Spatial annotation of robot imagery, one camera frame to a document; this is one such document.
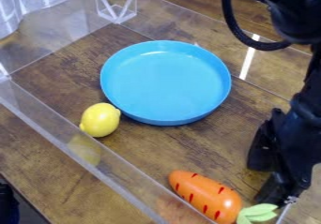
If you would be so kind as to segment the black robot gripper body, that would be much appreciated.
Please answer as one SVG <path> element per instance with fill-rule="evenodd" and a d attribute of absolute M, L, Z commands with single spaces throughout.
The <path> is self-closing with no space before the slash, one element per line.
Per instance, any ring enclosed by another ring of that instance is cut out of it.
<path fill-rule="evenodd" d="M 321 121 L 306 119 L 301 113 L 280 109 L 270 120 L 276 136 L 274 170 L 293 180 L 301 192 L 312 185 L 312 170 L 321 164 Z"/>

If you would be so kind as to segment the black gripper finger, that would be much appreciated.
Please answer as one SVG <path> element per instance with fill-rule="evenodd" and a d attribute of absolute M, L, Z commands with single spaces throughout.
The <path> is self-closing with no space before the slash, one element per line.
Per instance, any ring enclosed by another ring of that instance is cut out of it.
<path fill-rule="evenodd" d="M 274 170 L 274 142 L 276 136 L 273 125 L 266 121 L 257 129 L 249 155 L 247 168 L 258 172 L 272 172 Z"/>
<path fill-rule="evenodd" d="M 300 195 L 301 188 L 294 184 L 288 175 L 273 172 L 265 184 L 261 186 L 254 200 L 257 203 L 269 203 L 284 207 L 286 201 L 290 198 L 298 198 Z"/>

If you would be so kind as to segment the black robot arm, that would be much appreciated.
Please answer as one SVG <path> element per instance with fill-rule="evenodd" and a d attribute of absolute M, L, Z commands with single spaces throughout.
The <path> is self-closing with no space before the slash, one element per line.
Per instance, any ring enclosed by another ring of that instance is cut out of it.
<path fill-rule="evenodd" d="M 269 5 L 272 23 L 284 40 L 253 40 L 234 19 L 231 0 L 222 0 L 226 23 L 239 41 L 261 51 L 292 44 L 309 45 L 312 50 L 305 85 L 290 100 L 290 110 L 272 110 L 270 119 L 257 129 L 247 157 L 249 169 L 270 173 L 255 201 L 282 207 L 310 187 L 312 169 L 321 163 L 321 0 L 258 1 Z"/>

